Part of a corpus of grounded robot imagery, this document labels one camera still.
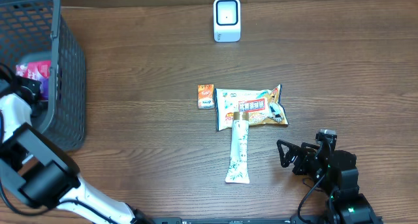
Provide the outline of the gold wet wipes pack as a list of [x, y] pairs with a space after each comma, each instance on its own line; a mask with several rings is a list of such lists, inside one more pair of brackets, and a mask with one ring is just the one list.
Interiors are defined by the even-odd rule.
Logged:
[[249, 125], [289, 125], [280, 103], [282, 85], [273, 90], [219, 89], [214, 91], [217, 131], [231, 128], [235, 112], [247, 112]]

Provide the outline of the white floral tube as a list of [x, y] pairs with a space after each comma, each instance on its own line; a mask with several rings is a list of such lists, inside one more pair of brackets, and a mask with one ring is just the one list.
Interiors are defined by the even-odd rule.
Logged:
[[235, 112], [231, 127], [230, 163], [225, 178], [228, 184], [248, 184], [249, 114]]

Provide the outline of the small orange box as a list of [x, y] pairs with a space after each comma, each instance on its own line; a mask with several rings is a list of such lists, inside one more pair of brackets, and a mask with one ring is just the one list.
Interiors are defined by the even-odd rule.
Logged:
[[202, 84], [198, 85], [198, 108], [211, 109], [215, 107], [214, 102], [214, 85]]

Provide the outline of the red purple snack packet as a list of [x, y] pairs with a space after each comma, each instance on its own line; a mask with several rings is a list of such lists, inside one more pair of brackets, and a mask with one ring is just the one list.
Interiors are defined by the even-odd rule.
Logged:
[[40, 82], [40, 98], [48, 100], [48, 81], [50, 77], [50, 60], [32, 61], [16, 65], [16, 74]]

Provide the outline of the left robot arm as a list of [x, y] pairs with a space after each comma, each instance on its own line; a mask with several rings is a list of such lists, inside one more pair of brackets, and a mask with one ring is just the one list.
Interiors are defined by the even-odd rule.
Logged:
[[39, 83], [1, 65], [1, 198], [21, 216], [55, 208], [92, 223], [151, 223], [88, 184], [74, 160], [31, 124]]

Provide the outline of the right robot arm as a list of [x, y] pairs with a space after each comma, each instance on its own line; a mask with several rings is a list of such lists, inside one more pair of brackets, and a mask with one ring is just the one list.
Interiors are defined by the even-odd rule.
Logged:
[[293, 164], [293, 174], [309, 176], [314, 182], [300, 202], [297, 216], [303, 223], [311, 223], [301, 216], [301, 208], [316, 189], [327, 195], [325, 213], [317, 223], [382, 223], [358, 185], [359, 171], [356, 155], [336, 150], [335, 136], [317, 136], [317, 144], [300, 146], [277, 141], [280, 163], [283, 168]]

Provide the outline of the white barcode scanner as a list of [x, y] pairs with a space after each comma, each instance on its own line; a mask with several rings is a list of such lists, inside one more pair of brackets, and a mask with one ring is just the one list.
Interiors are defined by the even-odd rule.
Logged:
[[238, 42], [241, 37], [240, 0], [215, 0], [213, 22], [216, 42]]

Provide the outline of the grey plastic mesh basket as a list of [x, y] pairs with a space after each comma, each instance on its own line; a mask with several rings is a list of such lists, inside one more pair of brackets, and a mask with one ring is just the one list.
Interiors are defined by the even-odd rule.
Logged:
[[86, 135], [86, 60], [61, 1], [1, 0], [1, 63], [40, 60], [51, 62], [48, 105], [32, 124], [62, 150], [77, 150]]

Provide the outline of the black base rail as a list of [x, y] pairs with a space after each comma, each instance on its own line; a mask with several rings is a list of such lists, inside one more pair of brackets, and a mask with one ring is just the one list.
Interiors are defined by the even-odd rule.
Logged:
[[279, 219], [182, 219], [180, 217], [154, 217], [153, 224], [303, 224], [297, 215]]

